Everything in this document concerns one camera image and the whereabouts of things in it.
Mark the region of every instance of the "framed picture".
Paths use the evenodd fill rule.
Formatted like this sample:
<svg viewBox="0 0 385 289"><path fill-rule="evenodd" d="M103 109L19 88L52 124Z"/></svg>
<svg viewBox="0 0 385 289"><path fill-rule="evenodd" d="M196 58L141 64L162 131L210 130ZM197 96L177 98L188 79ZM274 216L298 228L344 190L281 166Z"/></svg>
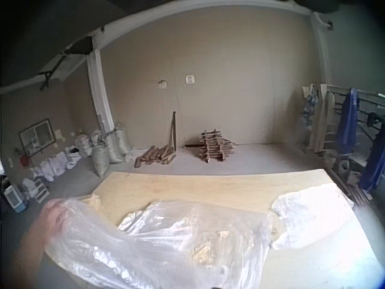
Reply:
<svg viewBox="0 0 385 289"><path fill-rule="evenodd" d="M24 151L28 157L56 142L49 119L35 123L19 133Z"/></svg>

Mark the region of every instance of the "cloth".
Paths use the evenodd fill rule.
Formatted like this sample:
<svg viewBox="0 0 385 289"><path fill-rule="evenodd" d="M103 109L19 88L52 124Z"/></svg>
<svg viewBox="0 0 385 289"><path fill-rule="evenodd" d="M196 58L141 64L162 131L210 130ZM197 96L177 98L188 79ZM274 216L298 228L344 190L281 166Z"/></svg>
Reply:
<svg viewBox="0 0 385 289"><path fill-rule="evenodd" d="M324 149L327 127L333 122L334 107L334 94L327 91L326 84L321 84L321 111L319 114L318 127L315 131L315 152L321 152Z"/></svg>
<svg viewBox="0 0 385 289"><path fill-rule="evenodd" d="M357 121L359 96L357 89L351 89L342 104L341 120L336 133L339 154L350 154L357 144Z"/></svg>
<svg viewBox="0 0 385 289"><path fill-rule="evenodd" d="M385 125L382 125L380 132L373 142L373 148L368 163L362 173L359 187L370 191L376 188L385 170Z"/></svg>
<svg viewBox="0 0 385 289"><path fill-rule="evenodd" d="M316 86L311 84L310 87L303 87L303 93L306 103L297 128L297 138L300 143L308 146L311 140L312 126L316 117L316 106L318 103Z"/></svg>

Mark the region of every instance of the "plywood sheet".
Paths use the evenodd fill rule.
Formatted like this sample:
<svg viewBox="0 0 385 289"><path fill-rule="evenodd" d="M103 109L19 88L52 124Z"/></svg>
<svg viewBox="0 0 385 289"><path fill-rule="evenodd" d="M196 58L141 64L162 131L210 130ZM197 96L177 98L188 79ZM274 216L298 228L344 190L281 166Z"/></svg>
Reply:
<svg viewBox="0 0 385 289"><path fill-rule="evenodd" d="M247 176L112 173L94 191L99 212L114 224L159 199L182 199L266 212L281 194L332 183L324 170ZM384 270L355 216L337 232L302 249L270 250L260 289L378 288Z"/></svg>
<svg viewBox="0 0 385 289"><path fill-rule="evenodd" d="M333 181L324 170L245 176L170 176L114 172L95 189L100 213L115 225L154 200L188 200L267 212L281 194Z"/></svg>

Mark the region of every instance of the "blue cloth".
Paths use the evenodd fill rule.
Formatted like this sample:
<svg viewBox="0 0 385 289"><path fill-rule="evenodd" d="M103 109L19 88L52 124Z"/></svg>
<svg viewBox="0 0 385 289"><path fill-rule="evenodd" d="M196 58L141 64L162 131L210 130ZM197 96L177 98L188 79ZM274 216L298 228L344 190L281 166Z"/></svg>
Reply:
<svg viewBox="0 0 385 289"><path fill-rule="evenodd" d="M336 134L337 151L350 154L357 144L357 120L359 96L357 89L351 89L342 104L341 120Z"/></svg>
<svg viewBox="0 0 385 289"><path fill-rule="evenodd" d="M376 188L381 174L385 169L385 125L382 125L380 132L373 142L373 148L368 163L362 173L359 187L370 191Z"/></svg>

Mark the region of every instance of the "clear plastic bag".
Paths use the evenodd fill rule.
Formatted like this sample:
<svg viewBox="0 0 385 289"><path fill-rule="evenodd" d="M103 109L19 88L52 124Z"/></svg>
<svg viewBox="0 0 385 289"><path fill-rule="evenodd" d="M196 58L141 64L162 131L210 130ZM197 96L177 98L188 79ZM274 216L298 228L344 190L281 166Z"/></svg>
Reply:
<svg viewBox="0 0 385 289"><path fill-rule="evenodd" d="M257 288L270 243L266 214L155 202L124 231L68 200L63 233L47 248L62 268L108 288Z"/></svg>
<svg viewBox="0 0 385 289"><path fill-rule="evenodd" d="M354 215L352 206L336 184L278 197L271 209L279 216L282 231L271 247L298 249L326 237Z"/></svg>

